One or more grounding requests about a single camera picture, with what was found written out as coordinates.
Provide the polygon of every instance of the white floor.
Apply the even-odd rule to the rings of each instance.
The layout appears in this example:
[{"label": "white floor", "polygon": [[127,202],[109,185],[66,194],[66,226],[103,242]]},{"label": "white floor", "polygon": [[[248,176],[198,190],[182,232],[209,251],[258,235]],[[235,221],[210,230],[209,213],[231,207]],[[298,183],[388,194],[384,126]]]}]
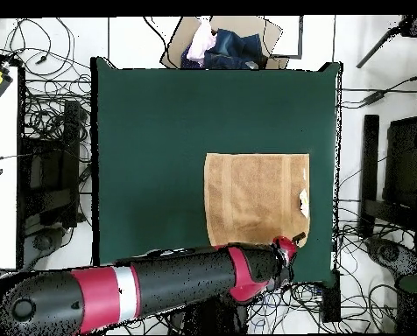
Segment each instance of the white floor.
[{"label": "white floor", "polygon": [[[297,32],[293,31],[293,20],[282,17],[269,18],[273,22],[282,22],[280,25],[287,33],[282,38],[287,37],[280,46],[293,48],[297,44],[294,39]],[[400,20],[397,15],[393,16],[304,16],[303,27],[303,54],[302,59],[291,59],[287,68],[289,69],[308,69],[318,70],[325,62],[341,61],[343,63],[343,100],[358,102],[370,94],[366,89],[384,89],[417,75],[417,39],[402,38],[400,36],[387,42],[377,53],[367,62],[367,64],[357,69],[356,65],[360,59],[374,46],[379,38],[388,28],[396,25]],[[67,55],[68,35],[67,30],[55,18],[41,18],[36,21],[42,25],[51,35],[53,53],[62,56]],[[78,74],[88,74],[86,68],[89,58],[92,56],[107,57],[118,68],[162,68],[159,59],[163,53],[161,40],[145,24],[141,17],[117,17],[117,18],[62,18],[63,23],[74,34],[75,51],[74,58],[83,66],[77,66],[76,71],[72,69],[62,74],[61,80],[74,80]],[[174,27],[179,21],[178,17],[155,17],[154,22],[160,33],[168,41],[173,33]],[[16,24],[15,19],[0,19],[0,47],[4,47],[8,34]],[[48,47],[46,35],[35,25],[26,22],[23,24],[27,47],[43,48]],[[21,47],[22,41],[20,34],[15,37],[13,47]],[[28,57],[36,52],[25,52],[23,57]],[[60,67],[61,62],[48,57],[48,62],[36,65],[35,61],[43,55],[42,53],[32,59],[29,66],[36,73],[47,73],[56,67]],[[38,79],[27,73],[27,79]],[[417,81],[408,82],[398,87],[398,90],[417,91]],[[370,107],[359,109],[343,109],[343,142],[341,152],[341,171],[340,179],[345,179],[360,169],[361,157],[361,136],[364,115],[380,115],[380,143],[379,157],[385,156],[386,152],[386,131],[393,120],[398,120],[410,116],[417,116],[417,96],[415,93],[390,93],[386,97],[371,105]],[[378,196],[381,198],[382,186],[384,183],[385,162],[378,165]],[[340,199],[357,200],[359,176],[351,178],[341,187]],[[91,184],[87,184],[84,192],[91,190]],[[89,195],[81,196],[81,205],[90,223]],[[357,211],[357,203],[343,202],[342,207],[351,212]],[[355,221],[357,217],[350,212],[341,211],[340,219],[345,221]],[[92,232],[89,224],[82,223],[74,231],[73,240],[65,248],[55,252],[44,262],[39,262],[38,269],[59,269],[88,265],[91,257]],[[353,273],[362,285],[365,296],[369,290],[377,284],[393,284],[391,275],[387,269],[381,268],[373,263],[369,257],[356,251],[351,254],[343,254],[343,266]],[[341,289],[344,298],[357,295],[358,285],[353,277],[346,275],[342,277]],[[378,289],[372,296],[378,305],[395,306],[395,297],[390,290]],[[362,298],[353,299],[359,305],[363,305]],[[361,312],[351,300],[344,302],[343,315],[356,314]],[[277,310],[277,319],[285,318],[282,325],[276,329],[276,333],[317,333],[318,326],[305,311],[289,310],[281,307]],[[365,314],[361,319],[369,319],[369,314]],[[276,316],[268,318],[271,322],[275,321]],[[356,331],[363,331],[365,325],[360,322],[349,322],[349,325]],[[391,331],[391,324],[384,322],[384,328]],[[267,326],[251,326],[251,331],[257,330],[258,333]],[[372,325],[369,332],[377,330]],[[154,328],[150,333],[165,333],[163,326]],[[111,333],[127,333],[123,328],[111,331]]]}]

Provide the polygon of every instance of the green table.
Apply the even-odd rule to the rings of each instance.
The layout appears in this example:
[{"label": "green table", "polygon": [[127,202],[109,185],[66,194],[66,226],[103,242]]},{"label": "green table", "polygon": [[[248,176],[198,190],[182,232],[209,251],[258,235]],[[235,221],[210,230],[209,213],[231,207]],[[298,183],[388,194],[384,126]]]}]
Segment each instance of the green table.
[{"label": "green table", "polygon": [[294,279],[329,282],[339,70],[117,70],[92,59],[99,263],[209,244],[208,152],[309,153],[311,225]]}]

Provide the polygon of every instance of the black border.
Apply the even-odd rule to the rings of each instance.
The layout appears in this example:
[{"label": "black border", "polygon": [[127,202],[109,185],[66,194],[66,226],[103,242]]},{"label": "black border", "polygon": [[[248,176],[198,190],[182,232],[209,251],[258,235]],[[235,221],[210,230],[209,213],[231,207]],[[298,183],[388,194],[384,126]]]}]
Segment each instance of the black border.
[{"label": "black border", "polygon": [[[5,61],[5,56],[0,54],[0,65]],[[17,89],[18,89],[18,109],[17,109],[17,155],[23,154],[22,134],[24,132],[23,127],[25,125],[25,98],[26,98],[26,83],[25,83],[25,69],[22,67],[21,61],[17,59],[11,59],[9,61],[10,67],[16,67],[18,69]],[[17,221],[16,221],[16,270],[20,270],[23,267],[24,259],[24,240],[25,231],[23,229],[25,213],[24,205],[21,197],[21,158],[17,158]],[[7,267],[0,267],[1,270],[12,270]]]},{"label": "black border", "polygon": [[90,58],[90,150],[92,152],[92,263],[100,265],[100,212],[99,212],[99,150],[98,150],[98,68],[97,57]]}]

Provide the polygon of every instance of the brown towel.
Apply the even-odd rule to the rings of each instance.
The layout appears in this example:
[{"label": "brown towel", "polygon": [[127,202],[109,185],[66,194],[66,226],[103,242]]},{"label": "brown towel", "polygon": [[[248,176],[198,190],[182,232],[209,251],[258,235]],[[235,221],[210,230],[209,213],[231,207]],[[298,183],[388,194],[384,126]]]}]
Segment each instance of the brown towel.
[{"label": "brown towel", "polygon": [[309,199],[308,155],[208,153],[204,199],[210,243],[269,243],[278,235],[308,235],[309,216],[300,210],[304,189]]}]

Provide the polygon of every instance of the wire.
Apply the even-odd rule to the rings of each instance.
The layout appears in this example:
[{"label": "wire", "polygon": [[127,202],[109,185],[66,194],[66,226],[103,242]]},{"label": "wire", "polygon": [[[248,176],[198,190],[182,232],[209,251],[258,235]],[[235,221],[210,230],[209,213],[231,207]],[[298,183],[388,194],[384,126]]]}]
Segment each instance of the wire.
[{"label": "wire", "polygon": [[[383,158],[381,158],[381,159],[379,159],[379,161],[377,161],[377,163],[380,163],[381,161],[383,161],[383,160],[386,160],[387,159],[387,156],[384,156]],[[340,184],[339,184],[339,188],[341,189],[341,186],[347,181],[347,180],[349,180],[350,178],[353,178],[353,177],[355,177],[357,174],[359,174],[361,171],[363,170],[363,168],[361,168],[360,170],[358,170],[358,171],[356,171],[356,172],[354,172],[352,175],[350,175],[349,177],[347,177],[345,180],[343,180]]]},{"label": "wire", "polygon": [[[394,291],[396,294],[398,294],[399,292],[397,291],[397,289],[393,288],[392,286],[388,285],[388,284],[378,284],[377,286],[373,287],[370,291],[369,291],[369,307],[370,307],[370,315],[371,315],[371,320],[373,322],[373,324],[375,325],[375,327],[377,327],[377,330],[379,333],[384,333],[385,331],[383,330],[383,328],[379,327],[377,325],[377,320],[375,319],[375,314],[372,310],[372,303],[371,303],[371,297],[372,297],[372,293],[373,291],[375,291],[376,289],[380,288],[380,287],[386,287],[387,289],[391,289],[392,291]],[[392,318],[393,315],[388,316],[390,319],[392,319],[395,322],[395,318]]]},{"label": "wire", "polygon": [[179,69],[171,60],[170,60],[170,55],[169,55],[169,53],[168,53],[168,47],[166,46],[166,41],[165,41],[165,39],[162,37],[162,35],[160,35],[160,33],[152,26],[152,24],[150,24],[149,22],[148,22],[148,20],[146,19],[146,17],[143,17],[143,19],[144,19],[144,21],[146,22],[146,24],[155,32],[155,34],[157,35],[157,36],[159,36],[160,37],[160,39],[162,40],[162,43],[163,43],[163,46],[164,46],[164,48],[165,48],[165,53],[166,53],[166,58],[168,59],[168,62],[170,62],[170,64],[174,67],[174,68],[177,68],[177,69]]},{"label": "wire", "polygon": [[417,81],[417,76],[413,76],[413,77],[410,77],[409,79],[403,80],[402,82],[399,82],[398,84],[394,85],[393,87],[389,87],[388,89],[376,91],[376,92],[372,93],[371,95],[368,95],[367,97],[365,97],[361,101],[343,101],[342,102],[342,103],[349,103],[349,104],[359,104],[359,106],[357,106],[357,107],[347,107],[347,106],[343,106],[343,105],[341,107],[343,109],[360,109],[360,108],[365,107],[365,106],[370,106],[371,104],[373,104],[373,103],[379,101],[380,99],[382,99],[386,95],[386,93],[390,93],[395,88],[397,88],[400,85],[404,84],[405,82],[409,82],[409,81]]}]

